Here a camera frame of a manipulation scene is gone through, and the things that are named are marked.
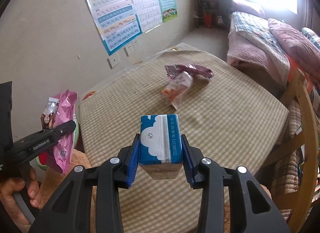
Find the table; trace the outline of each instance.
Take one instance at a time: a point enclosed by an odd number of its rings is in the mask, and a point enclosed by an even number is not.
[[[192,62],[214,77],[195,80],[179,110],[160,93],[168,83],[165,64]],[[202,51],[166,51],[126,73],[80,106],[85,152],[92,166],[131,145],[141,115],[179,116],[180,132],[191,146],[220,166],[244,165],[256,173],[275,144],[288,110],[269,92],[219,58]],[[177,179],[153,180],[138,167],[129,190],[120,189],[124,232],[188,232],[196,227],[201,190],[192,190],[183,169]]]

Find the pink pillow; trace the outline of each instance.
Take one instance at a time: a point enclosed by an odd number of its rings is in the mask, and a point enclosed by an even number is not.
[[[275,19],[268,19],[268,24],[283,50],[313,81],[320,80],[320,50],[292,26]]]
[[[252,14],[261,18],[265,17],[264,10],[259,4],[246,0],[232,0],[231,11]]]

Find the electrical outlet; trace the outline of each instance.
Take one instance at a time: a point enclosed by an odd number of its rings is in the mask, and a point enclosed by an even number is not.
[[[132,41],[134,50],[137,50],[140,47],[138,39]]]
[[[129,42],[125,47],[124,47],[124,51],[127,54],[127,56],[129,57],[132,52],[134,52],[134,47],[133,47],[133,43],[132,41]]]
[[[118,56],[118,53],[113,53],[111,56],[108,58],[110,67],[113,69],[115,66],[117,66],[120,63],[120,59]]]

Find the metal bolt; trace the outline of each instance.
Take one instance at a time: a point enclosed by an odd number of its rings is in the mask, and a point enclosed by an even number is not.
[[[244,167],[244,166],[239,166],[238,167],[238,171],[241,172],[241,173],[246,173],[247,172],[247,168]]]
[[[201,161],[203,164],[211,164],[211,160],[209,158],[203,158]]]
[[[110,163],[112,164],[118,164],[120,162],[120,159],[118,157],[113,157],[110,159]]]
[[[81,165],[78,165],[75,167],[75,172],[82,172],[83,171],[83,167]]]

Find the wooden chair back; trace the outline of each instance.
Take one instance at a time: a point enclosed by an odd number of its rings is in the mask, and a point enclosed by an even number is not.
[[[272,200],[275,202],[278,209],[293,209],[288,221],[292,233],[299,232],[308,215],[315,192],[319,165],[319,143],[316,119],[310,97],[304,86],[304,80],[305,77],[303,73],[297,69],[286,92],[280,99],[280,101],[288,107],[292,100],[295,97],[297,98],[301,111],[302,131],[288,142],[282,143],[276,151],[270,153],[262,165],[263,167],[268,166],[285,156],[290,155],[303,144],[305,146],[303,178],[299,190],[272,197]]]

